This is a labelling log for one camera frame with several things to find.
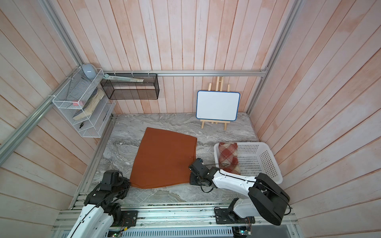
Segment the worn book on shelf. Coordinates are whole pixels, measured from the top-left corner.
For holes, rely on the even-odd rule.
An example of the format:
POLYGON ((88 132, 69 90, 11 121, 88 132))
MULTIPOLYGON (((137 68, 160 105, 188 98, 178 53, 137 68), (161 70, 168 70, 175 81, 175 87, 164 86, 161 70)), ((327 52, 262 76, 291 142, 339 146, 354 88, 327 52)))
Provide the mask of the worn book on shelf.
POLYGON ((73 119, 75 121, 81 120, 86 117, 90 117, 94 110, 96 109, 97 105, 99 104, 100 100, 105 96, 105 93, 102 89, 96 88, 93 93, 91 94, 90 98, 87 100, 86 104, 84 105, 82 110, 78 110, 74 116, 73 119))

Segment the aluminium rail frame front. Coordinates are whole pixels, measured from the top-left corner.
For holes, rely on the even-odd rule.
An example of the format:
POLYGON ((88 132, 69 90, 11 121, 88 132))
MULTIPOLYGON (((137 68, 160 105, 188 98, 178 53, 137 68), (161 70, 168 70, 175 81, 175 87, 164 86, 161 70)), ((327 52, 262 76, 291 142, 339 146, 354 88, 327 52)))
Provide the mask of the aluminium rail frame front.
POLYGON ((121 206, 122 211, 138 211, 135 227, 110 227, 103 238, 218 238, 218 237, 287 237, 304 235, 295 214, 287 210, 279 226, 270 224, 261 216, 254 224, 218 225, 213 209, 228 208, 228 203, 138 204, 121 206))

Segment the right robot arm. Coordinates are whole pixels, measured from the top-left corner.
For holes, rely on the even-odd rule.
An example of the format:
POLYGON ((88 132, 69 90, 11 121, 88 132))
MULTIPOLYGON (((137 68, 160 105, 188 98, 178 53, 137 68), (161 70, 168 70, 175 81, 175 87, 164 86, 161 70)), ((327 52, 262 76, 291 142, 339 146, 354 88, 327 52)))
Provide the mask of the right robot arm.
POLYGON ((246 197, 233 199, 228 208, 214 208, 217 224, 254 223, 255 217, 261 216, 270 224, 279 226, 286 211, 291 211, 289 195, 266 174, 246 177, 217 167, 209 169, 200 158, 189 169, 191 185, 227 189, 246 197))

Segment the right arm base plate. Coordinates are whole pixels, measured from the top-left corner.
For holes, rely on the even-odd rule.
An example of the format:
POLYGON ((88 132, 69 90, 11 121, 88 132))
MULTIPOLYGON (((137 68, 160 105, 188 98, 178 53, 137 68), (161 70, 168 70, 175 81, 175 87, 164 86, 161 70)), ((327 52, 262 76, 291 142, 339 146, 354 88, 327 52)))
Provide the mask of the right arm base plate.
POLYGON ((226 225, 226 224, 254 224, 255 218, 254 217, 246 217, 241 218, 238 215, 236 215, 233 210, 229 208, 220 208, 215 207, 213 209, 215 214, 215 221, 218 225, 226 225))

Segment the red plaid skirt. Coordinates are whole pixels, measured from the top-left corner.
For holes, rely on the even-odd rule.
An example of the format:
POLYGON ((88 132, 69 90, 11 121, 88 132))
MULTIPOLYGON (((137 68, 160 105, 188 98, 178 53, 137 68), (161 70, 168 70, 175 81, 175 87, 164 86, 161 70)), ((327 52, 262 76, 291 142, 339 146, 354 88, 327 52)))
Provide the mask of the red plaid skirt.
POLYGON ((218 157, 219 166, 226 172, 240 175, 241 169, 238 161, 238 145, 237 143, 223 143, 218 145, 220 153, 218 157))

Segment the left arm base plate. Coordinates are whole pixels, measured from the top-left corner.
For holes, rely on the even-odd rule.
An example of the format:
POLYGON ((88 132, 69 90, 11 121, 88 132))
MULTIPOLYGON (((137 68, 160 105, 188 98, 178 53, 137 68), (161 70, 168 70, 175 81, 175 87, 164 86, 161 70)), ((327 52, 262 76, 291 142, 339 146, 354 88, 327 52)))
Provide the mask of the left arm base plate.
POLYGON ((114 222, 112 227, 122 227, 130 228, 135 227, 137 224, 138 211, 128 210, 128 211, 117 211, 114 215, 114 222))

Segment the wooden easel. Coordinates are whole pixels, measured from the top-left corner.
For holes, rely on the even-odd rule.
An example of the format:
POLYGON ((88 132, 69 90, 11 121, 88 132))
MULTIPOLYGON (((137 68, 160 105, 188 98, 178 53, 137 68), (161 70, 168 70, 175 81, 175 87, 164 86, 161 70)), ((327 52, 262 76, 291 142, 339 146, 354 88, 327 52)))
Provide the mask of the wooden easel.
MULTIPOLYGON (((223 84, 224 84, 223 77, 218 76, 216 79, 215 91, 216 92, 222 92, 223 91, 223 84)), ((201 129, 204 128, 205 123, 211 123, 211 124, 223 123, 225 131, 227 130, 227 125, 229 123, 231 123, 230 121, 221 121, 221 120, 200 120, 200 121, 201 121, 201 129)))

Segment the grey computer mouse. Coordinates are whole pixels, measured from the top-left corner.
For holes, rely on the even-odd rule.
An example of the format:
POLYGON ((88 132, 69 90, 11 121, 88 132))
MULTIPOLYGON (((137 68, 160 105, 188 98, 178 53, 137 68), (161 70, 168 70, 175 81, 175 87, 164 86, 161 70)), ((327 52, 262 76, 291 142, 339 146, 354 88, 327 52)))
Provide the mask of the grey computer mouse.
POLYGON ((96 75, 98 74, 96 67, 90 63, 83 64, 81 68, 83 70, 83 73, 89 80, 94 80, 96 75))

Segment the white plastic basket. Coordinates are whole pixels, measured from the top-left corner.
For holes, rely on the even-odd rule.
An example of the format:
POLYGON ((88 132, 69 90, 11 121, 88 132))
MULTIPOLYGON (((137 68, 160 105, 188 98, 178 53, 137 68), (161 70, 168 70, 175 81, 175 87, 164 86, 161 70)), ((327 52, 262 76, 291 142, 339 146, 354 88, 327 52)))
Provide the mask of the white plastic basket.
MULTIPOLYGON (((220 168, 218 157, 219 143, 214 146, 215 165, 220 168)), ((263 142, 237 142, 240 176, 256 177, 260 173, 269 176, 276 184, 283 182, 283 177, 276 159, 269 146, 263 142)))

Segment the rust brown skirt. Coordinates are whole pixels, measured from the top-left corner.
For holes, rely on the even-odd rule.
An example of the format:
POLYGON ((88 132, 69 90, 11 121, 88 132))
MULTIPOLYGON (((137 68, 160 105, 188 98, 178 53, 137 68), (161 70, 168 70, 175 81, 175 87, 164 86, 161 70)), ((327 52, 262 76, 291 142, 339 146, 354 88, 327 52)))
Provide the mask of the rust brown skirt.
POLYGON ((196 146, 194 136, 147 128, 134 160, 132 186, 152 189, 189 183, 196 146))

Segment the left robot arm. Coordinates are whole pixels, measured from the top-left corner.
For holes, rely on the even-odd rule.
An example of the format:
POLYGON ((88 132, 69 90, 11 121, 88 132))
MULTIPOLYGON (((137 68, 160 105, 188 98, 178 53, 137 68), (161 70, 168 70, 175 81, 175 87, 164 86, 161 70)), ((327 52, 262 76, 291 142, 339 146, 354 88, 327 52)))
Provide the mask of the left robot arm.
POLYGON ((130 180, 117 170, 108 170, 101 182, 87 195, 69 238, 102 238, 109 228, 119 225, 123 215, 119 200, 125 198, 130 180))

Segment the light green flat ruler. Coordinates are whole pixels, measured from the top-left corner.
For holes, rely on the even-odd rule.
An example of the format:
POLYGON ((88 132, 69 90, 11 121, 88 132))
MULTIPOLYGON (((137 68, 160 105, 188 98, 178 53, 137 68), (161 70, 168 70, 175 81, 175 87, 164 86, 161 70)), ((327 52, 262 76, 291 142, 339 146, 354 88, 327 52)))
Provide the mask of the light green flat ruler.
POLYGON ((144 82, 144 79, 104 74, 103 79, 121 82, 144 82))

